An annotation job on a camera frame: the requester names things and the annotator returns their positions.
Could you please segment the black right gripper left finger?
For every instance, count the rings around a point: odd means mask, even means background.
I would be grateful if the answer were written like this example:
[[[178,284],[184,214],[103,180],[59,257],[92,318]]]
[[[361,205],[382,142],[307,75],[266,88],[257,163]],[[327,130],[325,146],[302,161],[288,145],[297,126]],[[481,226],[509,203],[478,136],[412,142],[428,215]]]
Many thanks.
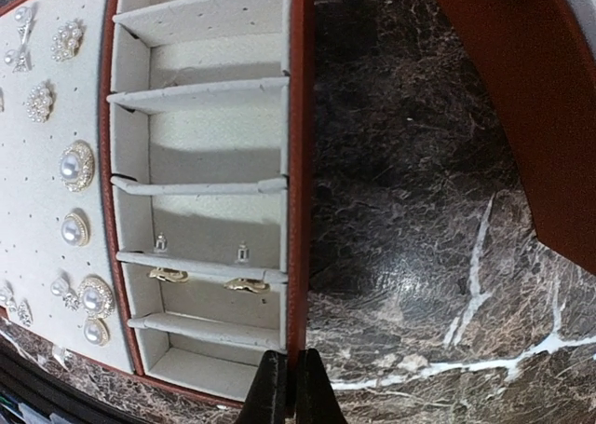
[[[287,380],[287,355],[266,351],[237,417],[237,424],[283,424],[286,419]]]

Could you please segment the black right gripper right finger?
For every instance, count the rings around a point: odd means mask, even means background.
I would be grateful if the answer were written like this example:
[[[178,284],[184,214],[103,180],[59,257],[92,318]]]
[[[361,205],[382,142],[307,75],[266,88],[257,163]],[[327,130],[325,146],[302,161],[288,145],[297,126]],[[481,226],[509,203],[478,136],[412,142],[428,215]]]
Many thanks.
[[[301,352],[297,367],[295,422],[346,424],[324,364],[316,349]]]

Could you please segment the round pearl halo earring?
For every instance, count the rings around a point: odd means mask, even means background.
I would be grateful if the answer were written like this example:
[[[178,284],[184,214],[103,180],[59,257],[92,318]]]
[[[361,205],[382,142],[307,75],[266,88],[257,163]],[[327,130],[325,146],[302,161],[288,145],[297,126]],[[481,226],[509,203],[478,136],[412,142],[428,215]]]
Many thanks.
[[[98,347],[105,346],[110,340],[107,327],[101,319],[97,318],[86,319],[83,326],[83,335],[89,344]]]

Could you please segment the round crystal halo earring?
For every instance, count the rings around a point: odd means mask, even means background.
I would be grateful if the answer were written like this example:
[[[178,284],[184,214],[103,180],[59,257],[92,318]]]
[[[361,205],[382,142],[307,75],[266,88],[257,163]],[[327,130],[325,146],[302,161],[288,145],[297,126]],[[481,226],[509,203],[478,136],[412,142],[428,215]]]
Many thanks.
[[[91,318],[105,319],[115,310],[111,288],[99,276],[84,278],[78,286],[77,295],[81,307]]]

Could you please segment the red jewelry tray insert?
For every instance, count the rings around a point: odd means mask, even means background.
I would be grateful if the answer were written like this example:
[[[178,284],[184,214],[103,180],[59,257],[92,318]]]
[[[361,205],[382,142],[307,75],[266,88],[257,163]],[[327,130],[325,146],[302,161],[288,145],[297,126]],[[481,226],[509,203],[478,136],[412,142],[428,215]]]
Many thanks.
[[[13,19],[35,5],[31,70],[3,62]],[[313,0],[14,0],[1,9],[1,314],[62,349],[146,384],[211,402],[245,402],[268,350],[305,345],[310,223]],[[65,62],[52,36],[79,20]],[[47,81],[48,120],[31,121],[30,89]],[[95,158],[90,186],[62,184],[74,141]],[[82,210],[84,247],[61,237]],[[184,283],[150,279],[155,267]],[[110,335],[50,291],[90,275],[111,288]],[[262,280],[267,294],[231,291]],[[33,324],[17,315],[25,300]]]

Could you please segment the red jewelry box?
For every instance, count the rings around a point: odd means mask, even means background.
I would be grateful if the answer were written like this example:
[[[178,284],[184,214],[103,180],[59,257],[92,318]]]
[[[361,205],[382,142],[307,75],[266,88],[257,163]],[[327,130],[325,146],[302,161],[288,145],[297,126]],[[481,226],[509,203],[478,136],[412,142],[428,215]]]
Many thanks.
[[[493,101],[538,239],[595,268],[595,0],[437,0]]]

